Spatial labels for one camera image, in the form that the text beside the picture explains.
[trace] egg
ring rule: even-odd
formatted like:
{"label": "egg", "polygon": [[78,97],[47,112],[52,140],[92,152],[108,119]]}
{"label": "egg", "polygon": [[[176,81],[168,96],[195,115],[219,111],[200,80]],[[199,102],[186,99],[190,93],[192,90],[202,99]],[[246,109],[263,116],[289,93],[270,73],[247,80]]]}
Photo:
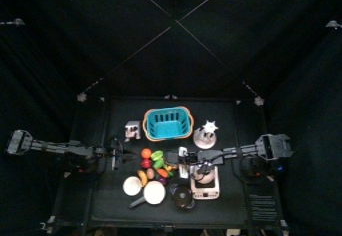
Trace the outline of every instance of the egg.
{"label": "egg", "polygon": [[146,171],[147,178],[151,180],[155,178],[155,171],[152,168],[148,168]]}

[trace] red apple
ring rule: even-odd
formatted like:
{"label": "red apple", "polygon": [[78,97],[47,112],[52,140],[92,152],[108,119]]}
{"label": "red apple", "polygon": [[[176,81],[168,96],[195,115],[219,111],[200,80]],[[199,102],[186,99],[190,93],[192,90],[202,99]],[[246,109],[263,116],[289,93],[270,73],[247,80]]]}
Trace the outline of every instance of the red apple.
{"label": "red apple", "polygon": [[143,168],[151,168],[152,161],[150,159],[143,159],[140,165],[142,165]]}

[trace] pot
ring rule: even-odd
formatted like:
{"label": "pot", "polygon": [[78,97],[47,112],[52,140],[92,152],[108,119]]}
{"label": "pot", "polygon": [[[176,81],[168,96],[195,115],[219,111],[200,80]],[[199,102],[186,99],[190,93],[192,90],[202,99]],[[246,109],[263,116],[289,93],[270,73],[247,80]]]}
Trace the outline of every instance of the pot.
{"label": "pot", "polygon": [[195,206],[192,191],[188,186],[172,184],[170,186],[172,200],[179,208],[190,209]]}

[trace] lid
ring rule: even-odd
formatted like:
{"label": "lid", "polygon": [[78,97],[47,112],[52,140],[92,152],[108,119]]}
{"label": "lid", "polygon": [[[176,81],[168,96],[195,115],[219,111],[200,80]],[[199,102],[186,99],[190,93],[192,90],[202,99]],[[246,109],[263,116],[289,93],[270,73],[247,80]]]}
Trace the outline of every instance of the lid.
{"label": "lid", "polygon": [[180,208],[187,208],[192,203],[192,192],[188,187],[178,186],[172,193],[175,204]]}

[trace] white bowl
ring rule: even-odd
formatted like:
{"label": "white bowl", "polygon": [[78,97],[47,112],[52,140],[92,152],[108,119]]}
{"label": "white bowl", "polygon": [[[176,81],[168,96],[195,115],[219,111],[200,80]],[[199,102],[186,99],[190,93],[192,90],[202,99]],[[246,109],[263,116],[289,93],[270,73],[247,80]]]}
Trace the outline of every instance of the white bowl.
{"label": "white bowl", "polygon": [[134,196],[142,190],[142,181],[136,176],[131,176],[124,180],[123,191],[127,195]]}

